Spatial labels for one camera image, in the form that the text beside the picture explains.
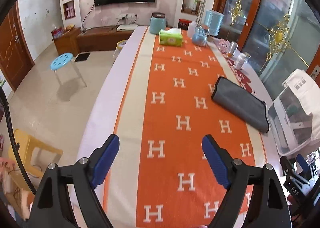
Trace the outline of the purple and grey towel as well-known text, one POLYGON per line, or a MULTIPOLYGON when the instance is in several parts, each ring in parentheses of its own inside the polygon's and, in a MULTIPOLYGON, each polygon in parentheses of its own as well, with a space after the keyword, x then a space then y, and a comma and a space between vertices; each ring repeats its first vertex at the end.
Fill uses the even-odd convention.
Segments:
POLYGON ((259 132, 269 131, 266 103, 227 78, 217 79, 211 99, 259 132))

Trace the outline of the yellow plastic chair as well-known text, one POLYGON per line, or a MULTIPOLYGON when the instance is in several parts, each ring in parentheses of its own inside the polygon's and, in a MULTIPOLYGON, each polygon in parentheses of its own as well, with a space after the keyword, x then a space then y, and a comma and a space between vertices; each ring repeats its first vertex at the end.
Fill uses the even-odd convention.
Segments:
POLYGON ((53 147, 21 129, 13 131, 15 146, 8 150, 8 156, 17 164, 18 171, 25 181, 25 188, 33 193, 39 187, 45 166, 50 159, 58 163, 63 150, 53 147))

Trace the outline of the white appliance with clear cover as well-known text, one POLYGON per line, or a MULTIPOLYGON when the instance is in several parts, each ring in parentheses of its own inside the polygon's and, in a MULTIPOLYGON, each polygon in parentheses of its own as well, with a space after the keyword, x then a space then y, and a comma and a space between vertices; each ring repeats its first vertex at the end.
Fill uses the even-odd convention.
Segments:
POLYGON ((312 115, 304 112, 291 89, 284 88, 274 99, 267 116, 279 155, 307 156, 319 148, 319 139, 311 138, 312 115))

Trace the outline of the white cloth bag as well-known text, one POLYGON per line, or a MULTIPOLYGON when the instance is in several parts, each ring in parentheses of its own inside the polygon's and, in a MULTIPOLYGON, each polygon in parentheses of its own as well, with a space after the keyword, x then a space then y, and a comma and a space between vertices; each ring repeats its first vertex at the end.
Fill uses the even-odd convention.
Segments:
POLYGON ((319 86, 303 70, 296 69, 283 82, 299 100, 304 112, 319 117, 319 86))

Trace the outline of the white pill bottle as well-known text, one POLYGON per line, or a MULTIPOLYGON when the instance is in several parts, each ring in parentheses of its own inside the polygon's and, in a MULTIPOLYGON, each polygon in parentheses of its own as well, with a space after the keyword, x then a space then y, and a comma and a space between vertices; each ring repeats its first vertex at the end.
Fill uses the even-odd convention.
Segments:
POLYGON ((234 64, 233 64, 233 67, 236 69, 236 70, 240 70, 242 69, 244 63, 246 62, 246 54, 245 53, 240 53, 238 55, 238 57, 236 58, 234 64))

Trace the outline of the brown wooden door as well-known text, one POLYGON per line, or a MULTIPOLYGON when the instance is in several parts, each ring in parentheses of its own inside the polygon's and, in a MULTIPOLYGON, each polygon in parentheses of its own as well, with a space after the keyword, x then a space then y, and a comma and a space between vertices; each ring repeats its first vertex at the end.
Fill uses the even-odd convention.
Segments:
POLYGON ((34 67, 20 21, 18 3, 1 23, 1 71, 13 91, 34 67))

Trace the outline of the black floor scale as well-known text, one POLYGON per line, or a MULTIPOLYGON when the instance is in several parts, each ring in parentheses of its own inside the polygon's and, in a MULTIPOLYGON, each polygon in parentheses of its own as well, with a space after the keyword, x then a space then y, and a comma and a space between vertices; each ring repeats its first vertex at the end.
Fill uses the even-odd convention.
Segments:
POLYGON ((88 57, 90 56, 90 54, 91 54, 90 52, 81 53, 75 58, 74 62, 86 61, 88 59, 88 57))

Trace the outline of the pink plush toy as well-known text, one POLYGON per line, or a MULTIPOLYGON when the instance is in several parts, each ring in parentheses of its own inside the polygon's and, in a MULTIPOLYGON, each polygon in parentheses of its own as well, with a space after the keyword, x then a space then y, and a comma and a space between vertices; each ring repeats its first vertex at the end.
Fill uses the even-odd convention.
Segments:
POLYGON ((217 45, 217 46, 218 46, 218 49, 220 50, 220 52, 222 52, 222 53, 227 53, 230 44, 231 44, 231 43, 230 43, 228 40, 219 39, 219 42, 218 42, 218 45, 217 45))

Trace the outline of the wooden TV cabinet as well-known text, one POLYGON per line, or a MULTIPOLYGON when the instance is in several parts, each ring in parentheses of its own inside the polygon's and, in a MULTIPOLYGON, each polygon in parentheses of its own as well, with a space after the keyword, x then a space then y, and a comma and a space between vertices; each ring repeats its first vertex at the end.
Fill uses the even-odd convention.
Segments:
POLYGON ((117 31, 115 26, 81 30, 75 27, 62 36, 53 39, 58 55, 72 53, 77 56, 85 52, 114 51, 117 43, 128 40, 131 31, 117 31))

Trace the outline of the glass snow globe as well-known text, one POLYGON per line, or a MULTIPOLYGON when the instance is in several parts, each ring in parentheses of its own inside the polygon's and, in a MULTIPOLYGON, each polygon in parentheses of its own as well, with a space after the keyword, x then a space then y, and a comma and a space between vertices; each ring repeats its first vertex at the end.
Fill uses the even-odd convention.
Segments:
POLYGON ((205 24, 200 24, 195 27, 195 31, 192 37, 192 43, 199 47, 205 47, 207 45, 207 37, 209 36, 209 28, 205 24))

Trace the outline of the white set-top box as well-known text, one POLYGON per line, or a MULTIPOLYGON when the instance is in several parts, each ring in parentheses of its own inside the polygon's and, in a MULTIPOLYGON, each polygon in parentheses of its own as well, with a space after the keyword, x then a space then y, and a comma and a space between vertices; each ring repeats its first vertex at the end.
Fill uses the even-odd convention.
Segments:
POLYGON ((137 27, 138 27, 137 24, 119 25, 116 28, 116 31, 118 32, 134 31, 137 27))

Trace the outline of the green tissue box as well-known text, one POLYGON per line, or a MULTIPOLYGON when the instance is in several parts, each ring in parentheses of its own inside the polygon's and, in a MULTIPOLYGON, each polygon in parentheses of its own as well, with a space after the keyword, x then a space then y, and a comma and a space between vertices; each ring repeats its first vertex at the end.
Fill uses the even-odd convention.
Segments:
POLYGON ((181 29, 171 28, 168 30, 161 29, 159 31, 159 44, 165 46, 181 47, 183 43, 183 35, 181 29))

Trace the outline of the light blue cylindrical lamp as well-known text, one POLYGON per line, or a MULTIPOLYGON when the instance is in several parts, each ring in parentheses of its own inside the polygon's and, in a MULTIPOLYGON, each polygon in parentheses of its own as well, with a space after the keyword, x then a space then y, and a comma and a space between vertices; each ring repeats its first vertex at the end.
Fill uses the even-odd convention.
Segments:
POLYGON ((213 10, 206 10, 204 24, 209 28, 209 34, 218 36, 224 15, 213 10))

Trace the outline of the white plastic squeeze bottle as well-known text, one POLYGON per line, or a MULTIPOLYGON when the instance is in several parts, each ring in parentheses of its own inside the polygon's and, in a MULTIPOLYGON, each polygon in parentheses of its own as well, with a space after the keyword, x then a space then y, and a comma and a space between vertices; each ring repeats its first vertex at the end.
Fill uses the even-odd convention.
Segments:
POLYGON ((194 33, 195 33, 195 27, 197 26, 197 23, 195 21, 191 21, 191 23, 189 23, 188 26, 188 30, 187 30, 187 36, 189 38, 192 38, 194 33))

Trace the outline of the teal canister with dark lid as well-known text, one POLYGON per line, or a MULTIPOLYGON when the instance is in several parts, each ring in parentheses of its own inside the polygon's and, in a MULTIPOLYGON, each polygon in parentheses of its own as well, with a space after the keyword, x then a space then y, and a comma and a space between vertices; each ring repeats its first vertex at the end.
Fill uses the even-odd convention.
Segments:
POLYGON ((160 30, 165 30, 167 26, 167 20, 164 13, 152 13, 150 20, 150 33, 158 35, 160 30))

